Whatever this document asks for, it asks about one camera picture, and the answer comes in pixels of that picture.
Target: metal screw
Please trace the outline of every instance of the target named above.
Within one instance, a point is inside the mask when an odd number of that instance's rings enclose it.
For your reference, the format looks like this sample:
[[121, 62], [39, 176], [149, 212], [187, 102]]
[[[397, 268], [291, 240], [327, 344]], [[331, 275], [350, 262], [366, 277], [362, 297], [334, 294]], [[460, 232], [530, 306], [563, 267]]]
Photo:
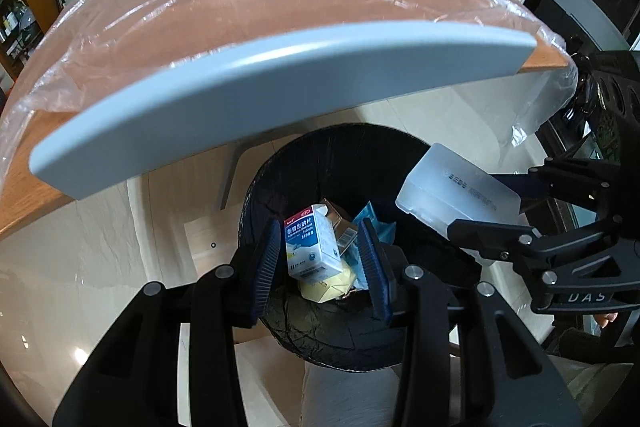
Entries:
[[533, 237], [531, 237], [528, 233], [523, 233], [519, 238], [518, 242], [521, 245], [530, 245], [533, 242]]
[[476, 286], [476, 290], [483, 297], [491, 297], [495, 293], [495, 288], [491, 283], [488, 282], [479, 282], [478, 286]]
[[404, 274], [409, 279], [418, 280], [424, 275], [424, 270], [415, 264], [410, 264], [404, 269]]
[[145, 293], [146, 296], [152, 297], [158, 294], [161, 289], [162, 289], [162, 286], [160, 285], [160, 283], [153, 281], [153, 282], [146, 283], [142, 291]]
[[234, 274], [234, 267], [228, 264], [221, 264], [216, 268], [215, 274], [218, 279], [229, 279]]
[[547, 270], [542, 274], [542, 282], [553, 286], [558, 282], [558, 275], [553, 270]]

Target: white box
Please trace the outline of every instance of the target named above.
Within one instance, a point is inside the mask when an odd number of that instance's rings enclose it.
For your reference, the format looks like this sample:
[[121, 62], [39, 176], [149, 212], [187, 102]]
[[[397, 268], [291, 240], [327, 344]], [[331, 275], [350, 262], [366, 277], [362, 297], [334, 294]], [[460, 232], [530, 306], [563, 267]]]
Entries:
[[310, 284], [342, 273], [334, 227], [325, 204], [308, 206], [284, 222], [289, 275]]

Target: yellow paper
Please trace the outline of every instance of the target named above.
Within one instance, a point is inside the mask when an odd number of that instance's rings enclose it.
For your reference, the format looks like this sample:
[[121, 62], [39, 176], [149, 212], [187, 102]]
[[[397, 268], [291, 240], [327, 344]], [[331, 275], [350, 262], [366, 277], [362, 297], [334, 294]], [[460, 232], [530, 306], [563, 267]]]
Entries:
[[356, 274], [342, 259], [342, 273], [315, 284], [300, 282], [300, 293], [310, 301], [323, 303], [345, 295], [353, 286]]

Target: blue plastic wrapper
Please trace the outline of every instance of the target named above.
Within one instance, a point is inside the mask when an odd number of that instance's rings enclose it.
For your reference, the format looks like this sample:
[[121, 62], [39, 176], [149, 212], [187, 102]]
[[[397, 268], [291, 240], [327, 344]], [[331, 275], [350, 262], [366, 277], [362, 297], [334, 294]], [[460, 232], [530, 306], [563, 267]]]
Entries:
[[[365, 217], [369, 217], [371, 220], [371, 224], [378, 234], [380, 243], [386, 243], [388, 245], [392, 245], [394, 243], [396, 238], [396, 224], [383, 223], [382, 221], [379, 221], [376, 216], [376, 211], [373, 210], [373, 205], [370, 201], [367, 203], [367, 206], [360, 211], [355, 219], [353, 219], [353, 224], [359, 226], [360, 222]], [[356, 290], [368, 290], [369, 285], [367, 284], [367, 279], [364, 275], [364, 270], [360, 261], [360, 252], [358, 251], [357, 241], [351, 243], [342, 257], [347, 261], [349, 266], [351, 266], [351, 269], [356, 274], [356, 281], [353, 283], [353, 287], [356, 288]]]

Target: cardboard box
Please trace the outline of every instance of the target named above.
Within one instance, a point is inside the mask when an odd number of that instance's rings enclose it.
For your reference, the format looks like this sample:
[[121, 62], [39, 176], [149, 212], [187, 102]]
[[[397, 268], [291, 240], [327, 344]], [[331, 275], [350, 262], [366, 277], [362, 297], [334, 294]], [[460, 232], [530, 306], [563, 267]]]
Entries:
[[316, 283], [342, 273], [334, 227], [325, 204], [313, 204], [284, 222], [289, 275]]
[[335, 242], [338, 245], [338, 252], [342, 255], [356, 240], [358, 226], [349, 221], [344, 210], [326, 198], [322, 198], [320, 204], [325, 204], [327, 207], [326, 217], [334, 227]]
[[342, 273], [315, 284], [300, 281], [300, 295], [308, 301], [317, 303], [327, 302], [346, 295], [353, 288], [356, 274], [344, 259], [342, 260], [342, 270]]

